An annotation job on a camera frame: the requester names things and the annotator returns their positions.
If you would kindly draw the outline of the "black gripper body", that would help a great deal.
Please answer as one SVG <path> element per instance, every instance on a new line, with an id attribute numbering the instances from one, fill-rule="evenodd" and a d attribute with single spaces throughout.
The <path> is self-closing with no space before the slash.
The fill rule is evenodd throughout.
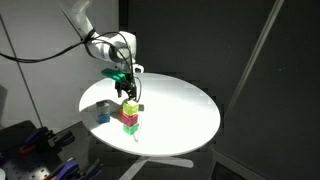
<path id="1" fill-rule="evenodd" d="M 136 92 L 134 76 L 130 73 L 120 73 L 116 76 L 115 89 L 118 93 L 125 91 L 128 94 Z"/>

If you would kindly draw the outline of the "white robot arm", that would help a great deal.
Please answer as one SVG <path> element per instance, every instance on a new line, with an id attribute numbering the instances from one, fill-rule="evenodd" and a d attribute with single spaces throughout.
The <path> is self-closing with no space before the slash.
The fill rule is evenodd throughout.
<path id="1" fill-rule="evenodd" d="M 126 31 L 99 34 L 86 13 L 93 0 L 57 0 L 57 2 L 84 43 L 87 53 L 93 58 L 112 64 L 111 68 L 102 70 L 101 74 L 115 81 L 118 97 L 122 96 L 122 92 L 126 92 L 130 100 L 136 100 L 136 68 L 140 72 L 144 71 L 144 68 L 136 63 L 136 36 Z"/>

